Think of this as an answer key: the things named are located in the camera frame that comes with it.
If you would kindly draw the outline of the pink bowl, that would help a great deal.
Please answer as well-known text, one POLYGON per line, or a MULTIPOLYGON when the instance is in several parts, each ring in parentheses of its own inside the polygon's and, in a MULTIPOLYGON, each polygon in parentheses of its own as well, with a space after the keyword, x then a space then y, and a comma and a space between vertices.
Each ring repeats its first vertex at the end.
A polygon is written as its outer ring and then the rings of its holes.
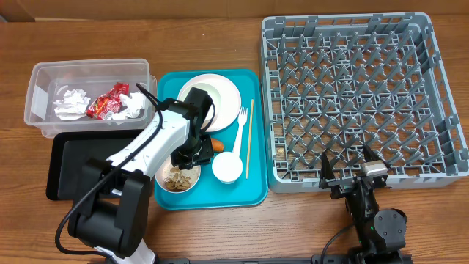
POLYGON ((165 172, 168 172, 168 170, 172 167, 178 167, 178 166, 172 166, 171 164, 171 161, 168 160, 166 161, 161 167, 160 169, 155 173, 155 178, 156 178, 156 182, 158 183, 158 185, 164 190, 164 191, 167 191, 169 193, 182 193, 182 192, 172 192, 172 191, 168 191, 166 190, 166 188, 164 187, 164 181, 163 181, 163 174, 165 172))

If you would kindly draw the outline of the white napkin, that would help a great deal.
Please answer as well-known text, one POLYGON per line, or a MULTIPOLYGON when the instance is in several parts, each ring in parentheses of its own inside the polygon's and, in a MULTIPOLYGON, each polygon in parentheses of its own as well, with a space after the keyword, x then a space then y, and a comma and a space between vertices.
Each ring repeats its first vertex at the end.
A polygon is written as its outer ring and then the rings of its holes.
POLYGON ((90 100, 82 89, 68 90, 62 100, 53 102, 54 113, 60 120, 78 120, 86 116, 90 100))

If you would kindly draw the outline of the peanut shells and rice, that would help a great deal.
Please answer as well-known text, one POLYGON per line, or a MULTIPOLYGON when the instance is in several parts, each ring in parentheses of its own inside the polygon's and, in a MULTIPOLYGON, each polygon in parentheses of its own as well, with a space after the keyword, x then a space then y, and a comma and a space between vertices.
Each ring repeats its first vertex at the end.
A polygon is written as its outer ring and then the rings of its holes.
POLYGON ((164 187, 172 192, 187 191, 196 184, 200 174, 200 166, 195 166, 192 169, 172 167, 163 174, 164 187))

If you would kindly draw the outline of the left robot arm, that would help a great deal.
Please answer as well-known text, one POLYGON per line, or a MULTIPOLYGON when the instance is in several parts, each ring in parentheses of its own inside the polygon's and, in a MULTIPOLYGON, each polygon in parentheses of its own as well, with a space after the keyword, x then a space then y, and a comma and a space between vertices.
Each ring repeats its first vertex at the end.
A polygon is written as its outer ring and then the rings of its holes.
POLYGON ((71 253, 60 243, 66 229, 89 246, 87 254, 106 263, 156 263, 156 253, 143 239, 155 174, 165 160, 179 169, 211 162, 214 151, 204 120, 215 106, 208 93, 192 87, 184 100, 163 101, 143 93, 155 107, 153 120, 118 153, 83 165, 73 207, 55 234, 60 252, 71 253))

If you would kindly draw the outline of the white tissue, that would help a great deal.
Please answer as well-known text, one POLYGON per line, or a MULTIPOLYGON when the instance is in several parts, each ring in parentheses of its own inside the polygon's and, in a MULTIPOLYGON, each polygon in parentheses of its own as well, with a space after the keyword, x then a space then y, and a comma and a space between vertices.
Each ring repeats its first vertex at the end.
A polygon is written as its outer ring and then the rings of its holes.
POLYGON ((126 120, 137 118, 140 110, 146 106, 146 97, 141 92, 132 92, 130 95, 121 94, 119 96, 123 110, 112 115, 113 120, 126 120))

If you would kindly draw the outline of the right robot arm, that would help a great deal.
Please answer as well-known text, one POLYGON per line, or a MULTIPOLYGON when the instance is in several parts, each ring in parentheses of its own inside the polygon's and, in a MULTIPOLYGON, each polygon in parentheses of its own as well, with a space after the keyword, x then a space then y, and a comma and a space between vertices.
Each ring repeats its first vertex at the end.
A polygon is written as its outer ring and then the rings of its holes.
POLYGON ((330 189, 332 199, 345 199, 352 224, 337 232, 325 245, 320 255, 311 258, 313 263, 347 264, 409 264, 410 254, 402 254, 405 247, 407 216, 401 210, 379 209, 374 191, 386 187, 388 170, 391 168, 367 146, 362 146, 365 163, 350 179, 336 179, 333 168, 323 152, 320 156, 320 188, 330 189), (329 246, 343 233, 355 228, 359 246, 346 254, 328 254, 329 246))

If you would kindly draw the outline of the red snack wrapper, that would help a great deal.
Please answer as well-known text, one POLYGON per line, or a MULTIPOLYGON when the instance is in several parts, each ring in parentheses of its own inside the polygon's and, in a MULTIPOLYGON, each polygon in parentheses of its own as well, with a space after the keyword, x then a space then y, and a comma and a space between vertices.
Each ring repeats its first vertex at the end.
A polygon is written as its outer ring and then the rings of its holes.
POLYGON ((122 107, 120 95, 127 95, 129 84, 116 83, 106 94, 99 96, 92 102, 86 115, 96 120, 110 120, 122 107))

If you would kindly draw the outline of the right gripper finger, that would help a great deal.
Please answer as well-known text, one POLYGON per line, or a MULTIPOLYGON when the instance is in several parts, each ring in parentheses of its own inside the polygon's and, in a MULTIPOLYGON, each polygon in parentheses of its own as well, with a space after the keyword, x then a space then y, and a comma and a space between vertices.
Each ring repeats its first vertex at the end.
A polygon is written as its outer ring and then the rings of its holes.
POLYGON ((321 158, 321 170, 320 170, 320 180, 333 180, 335 178, 333 173, 333 168, 330 165, 330 161, 327 157, 328 151, 325 150, 320 158, 321 158))
POLYGON ((369 145, 364 144, 362 146, 362 149, 363 149, 363 156, 364 156, 365 162, 382 160, 382 158, 378 154, 376 154, 369 145))

